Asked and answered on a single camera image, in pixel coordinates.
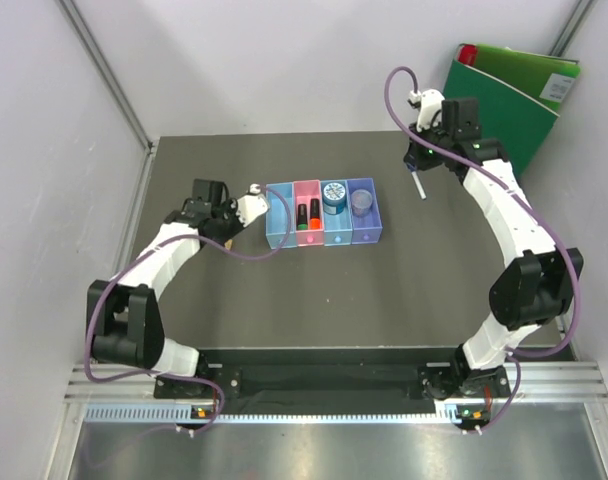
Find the blue white marker pen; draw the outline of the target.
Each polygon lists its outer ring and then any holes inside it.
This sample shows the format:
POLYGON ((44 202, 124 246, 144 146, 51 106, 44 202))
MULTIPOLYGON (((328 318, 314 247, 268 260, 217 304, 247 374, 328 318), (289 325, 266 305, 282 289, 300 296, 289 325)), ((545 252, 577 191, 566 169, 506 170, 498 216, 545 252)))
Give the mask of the blue white marker pen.
POLYGON ((421 182, 421 179, 420 179, 420 177, 418 175, 418 172, 415 171, 415 170, 413 170, 411 172, 411 176, 413 178, 413 182, 415 184, 415 187, 416 187, 416 190, 418 192, 418 195, 419 195, 420 199, 421 200, 426 200, 427 199, 427 195, 426 195, 425 189, 423 187, 423 184, 421 182))

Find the light blue drawer bin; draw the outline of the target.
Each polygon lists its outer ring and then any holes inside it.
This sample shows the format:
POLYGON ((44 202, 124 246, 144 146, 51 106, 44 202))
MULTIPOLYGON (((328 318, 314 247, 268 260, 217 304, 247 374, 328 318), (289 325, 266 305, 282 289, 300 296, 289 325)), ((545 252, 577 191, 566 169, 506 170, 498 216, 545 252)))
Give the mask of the light blue drawer bin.
MULTIPOLYGON (((289 237, 283 245, 283 249, 295 248, 297 246, 297 239, 295 235, 296 212, 293 183, 283 182, 268 184, 268 187, 272 191, 278 192, 288 204, 291 214, 291 226, 289 237)), ((283 202, 272 191, 266 194, 270 209, 265 216, 265 236, 270 248, 275 250, 283 240, 286 232, 287 213, 283 202)))

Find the clear paper clip jar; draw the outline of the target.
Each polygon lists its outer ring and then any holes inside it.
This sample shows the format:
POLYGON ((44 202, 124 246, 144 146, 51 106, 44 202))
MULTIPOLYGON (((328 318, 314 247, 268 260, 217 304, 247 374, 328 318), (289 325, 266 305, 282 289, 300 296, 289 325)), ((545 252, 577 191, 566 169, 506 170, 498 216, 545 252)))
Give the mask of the clear paper clip jar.
POLYGON ((350 195, 351 210, 355 217, 362 218, 372 209, 373 196, 367 189, 356 189, 350 195))

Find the green black highlighter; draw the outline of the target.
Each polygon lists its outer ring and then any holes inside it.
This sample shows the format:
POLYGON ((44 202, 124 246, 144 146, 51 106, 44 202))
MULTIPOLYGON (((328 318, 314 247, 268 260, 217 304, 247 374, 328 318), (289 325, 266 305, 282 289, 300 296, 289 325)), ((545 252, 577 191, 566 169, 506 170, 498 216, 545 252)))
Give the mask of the green black highlighter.
POLYGON ((297 205, 296 228, 297 230, 308 229, 308 211, 307 205, 304 203, 297 205))

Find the orange black highlighter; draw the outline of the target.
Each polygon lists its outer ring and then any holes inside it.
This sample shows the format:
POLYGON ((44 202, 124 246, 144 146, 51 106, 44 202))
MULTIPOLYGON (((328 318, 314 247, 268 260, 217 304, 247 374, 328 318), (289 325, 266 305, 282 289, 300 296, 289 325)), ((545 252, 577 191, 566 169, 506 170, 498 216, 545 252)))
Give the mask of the orange black highlighter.
POLYGON ((318 198, 312 198, 310 200, 309 208, 309 229, 319 230, 321 228, 321 215, 320 215, 320 200, 318 198))

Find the blue round tub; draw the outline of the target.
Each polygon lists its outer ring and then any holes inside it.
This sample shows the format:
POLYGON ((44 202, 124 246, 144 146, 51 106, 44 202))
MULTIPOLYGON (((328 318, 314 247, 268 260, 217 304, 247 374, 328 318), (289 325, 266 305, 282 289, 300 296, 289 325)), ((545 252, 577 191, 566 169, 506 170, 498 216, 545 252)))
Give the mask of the blue round tub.
POLYGON ((323 210, 328 215, 341 214, 347 204, 347 187, 343 181, 326 181, 321 185, 323 210))

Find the green ring binder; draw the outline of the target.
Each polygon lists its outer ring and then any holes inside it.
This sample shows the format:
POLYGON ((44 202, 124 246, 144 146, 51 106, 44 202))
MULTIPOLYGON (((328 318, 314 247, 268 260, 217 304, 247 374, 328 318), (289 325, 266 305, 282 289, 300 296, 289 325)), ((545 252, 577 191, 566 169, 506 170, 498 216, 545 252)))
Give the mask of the green ring binder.
POLYGON ((457 47, 444 85, 447 99, 472 97, 485 138, 498 139, 520 177, 533 160, 559 118, 542 105, 503 81, 473 66, 477 44, 457 47))

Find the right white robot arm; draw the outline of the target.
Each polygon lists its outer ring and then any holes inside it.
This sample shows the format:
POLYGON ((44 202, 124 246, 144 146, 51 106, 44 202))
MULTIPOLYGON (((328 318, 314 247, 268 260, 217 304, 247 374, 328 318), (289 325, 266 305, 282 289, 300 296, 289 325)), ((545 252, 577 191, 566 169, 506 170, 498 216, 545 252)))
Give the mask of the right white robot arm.
POLYGON ((447 100, 429 89, 411 92, 409 103, 419 115, 409 127, 414 136, 405 163, 419 171, 443 165, 454 173, 483 212, 503 256, 505 269, 488 295, 490 313, 451 361, 450 388, 471 396, 497 375, 509 350, 568 311, 568 270, 582 270, 583 257, 576 248, 561 255, 528 214, 504 146, 482 135, 477 99, 447 100))

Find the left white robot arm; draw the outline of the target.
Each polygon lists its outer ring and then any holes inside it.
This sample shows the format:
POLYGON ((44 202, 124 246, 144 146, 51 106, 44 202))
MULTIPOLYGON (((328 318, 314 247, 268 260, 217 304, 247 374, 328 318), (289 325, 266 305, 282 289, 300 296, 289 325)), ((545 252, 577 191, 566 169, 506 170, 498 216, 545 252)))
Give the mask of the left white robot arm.
POLYGON ((175 377, 189 396, 210 387, 211 374, 199 351, 170 339, 164 330, 160 299, 185 263, 206 246, 229 254, 226 244, 270 210, 265 190, 253 184, 232 197, 225 183, 196 179, 192 195, 172 210, 153 240, 127 267, 109 280, 96 280, 87 292, 84 369, 97 383, 91 362, 120 364, 132 370, 115 380, 140 374, 175 377))

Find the pink drawer bin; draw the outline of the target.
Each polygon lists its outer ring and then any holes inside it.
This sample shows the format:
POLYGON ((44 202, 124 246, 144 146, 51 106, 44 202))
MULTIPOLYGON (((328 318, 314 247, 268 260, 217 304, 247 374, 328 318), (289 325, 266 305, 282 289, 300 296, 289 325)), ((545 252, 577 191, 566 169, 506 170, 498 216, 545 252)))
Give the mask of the pink drawer bin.
POLYGON ((321 196, 321 182, 319 180, 300 180, 293 183, 294 195, 295 195, 295 212, 297 217, 297 205, 304 203, 307 205, 308 211, 308 229, 297 230, 296 228, 296 239, 297 246, 321 246, 324 244, 324 223, 323 223, 323 211, 322 211, 322 196, 321 196), (309 229, 309 208, 310 200, 312 198, 318 198, 320 200, 320 215, 321 215, 321 228, 319 230, 309 229))

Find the purple drawer bin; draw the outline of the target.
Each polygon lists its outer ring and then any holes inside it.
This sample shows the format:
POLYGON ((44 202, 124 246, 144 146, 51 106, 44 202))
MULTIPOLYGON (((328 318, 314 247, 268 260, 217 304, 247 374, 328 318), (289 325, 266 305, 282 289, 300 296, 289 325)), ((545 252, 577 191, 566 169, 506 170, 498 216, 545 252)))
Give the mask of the purple drawer bin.
POLYGON ((378 243, 383 230, 382 219, 379 211, 379 202, 376 194, 374 180, 367 178, 353 178, 347 180, 348 187, 348 211, 352 220, 353 235, 351 243, 374 244, 378 243), (351 210, 350 195, 356 189, 367 189, 373 196, 373 205, 370 213, 365 217, 355 217, 351 210))

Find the light green folder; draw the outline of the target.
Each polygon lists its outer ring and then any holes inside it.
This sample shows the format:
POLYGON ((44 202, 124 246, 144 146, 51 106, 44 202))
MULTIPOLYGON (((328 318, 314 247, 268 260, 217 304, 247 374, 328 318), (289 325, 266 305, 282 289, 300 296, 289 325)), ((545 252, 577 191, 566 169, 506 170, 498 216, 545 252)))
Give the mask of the light green folder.
POLYGON ((581 73, 576 60, 477 44, 473 66, 557 111, 581 73))

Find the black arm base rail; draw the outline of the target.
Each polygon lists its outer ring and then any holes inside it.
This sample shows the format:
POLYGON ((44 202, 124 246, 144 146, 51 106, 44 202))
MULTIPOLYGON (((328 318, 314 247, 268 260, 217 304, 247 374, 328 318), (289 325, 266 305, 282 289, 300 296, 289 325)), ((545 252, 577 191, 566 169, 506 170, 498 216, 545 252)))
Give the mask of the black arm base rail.
POLYGON ((426 413, 436 400, 501 400, 504 368, 471 373, 453 347, 206 349, 224 413, 426 413))

